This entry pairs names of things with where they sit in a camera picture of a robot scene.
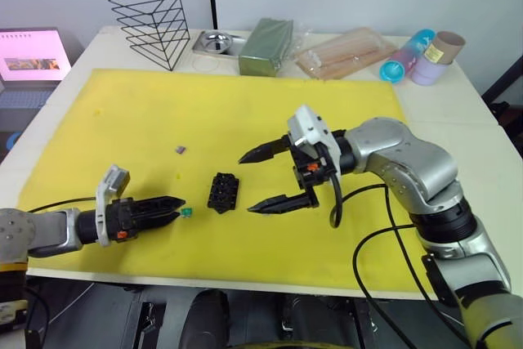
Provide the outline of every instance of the yellow foam mat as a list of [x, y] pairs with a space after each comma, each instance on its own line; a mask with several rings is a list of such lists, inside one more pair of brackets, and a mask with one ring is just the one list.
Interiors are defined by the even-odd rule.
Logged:
[[[329, 225], [333, 190], [316, 187], [319, 208], [284, 215], [248, 213], [262, 199], [300, 193], [290, 153], [238, 165], [248, 150], [287, 132], [302, 104], [332, 130], [353, 128], [373, 116], [403, 120], [391, 86], [379, 82], [316, 81], [98, 69], [71, 106], [20, 196], [29, 209], [93, 196], [112, 163], [131, 173], [123, 196], [173, 195], [193, 208], [138, 239], [108, 248], [30, 259], [31, 267], [121, 275], [240, 280], [356, 289], [350, 266], [356, 244], [389, 226], [383, 190], [345, 203], [342, 224]], [[184, 154], [177, 146], [187, 148]], [[239, 178], [236, 210], [207, 208], [217, 172]], [[342, 190], [380, 182], [373, 174], [345, 175]], [[94, 203], [76, 204], [81, 209]], [[392, 201], [398, 223], [409, 222]], [[413, 230], [403, 236], [420, 275], [422, 249]], [[360, 254], [363, 280], [375, 290], [416, 290], [394, 235], [381, 235]]]

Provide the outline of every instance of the robotic arm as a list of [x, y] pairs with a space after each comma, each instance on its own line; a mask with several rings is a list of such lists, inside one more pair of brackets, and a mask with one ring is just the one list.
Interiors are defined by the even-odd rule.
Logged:
[[106, 247], [111, 240], [134, 239], [140, 231], [165, 226], [179, 216], [177, 209], [185, 201], [171, 196], [112, 200], [123, 193], [129, 179], [128, 171], [112, 165], [96, 190], [96, 210], [0, 209], [0, 347], [40, 348], [38, 333], [24, 330], [28, 256], [50, 257], [95, 242]]
[[[298, 185], [305, 192], [261, 201], [249, 211], [286, 213], [317, 207], [313, 187], [331, 181], [341, 194], [346, 173], [373, 172], [409, 212], [427, 251], [422, 261], [436, 295], [459, 306], [474, 348], [521, 347], [523, 299], [510, 294], [510, 278], [481, 221], [472, 214], [456, 180], [458, 170], [439, 146], [421, 141], [401, 122], [374, 118], [330, 132], [306, 105], [288, 121], [289, 132], [245, 154], [240, 163], [270, 159], [290, 150]], [[341, 204], [337, 227], [341, 219]]]

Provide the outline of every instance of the plastic bag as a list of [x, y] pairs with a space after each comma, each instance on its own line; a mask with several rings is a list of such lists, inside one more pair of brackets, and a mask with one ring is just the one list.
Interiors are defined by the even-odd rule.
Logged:
[[296, 63], [312, 78], [338, 79], [386, 59], [397, 50], [381, 34], [358, 28], [298, 52]]

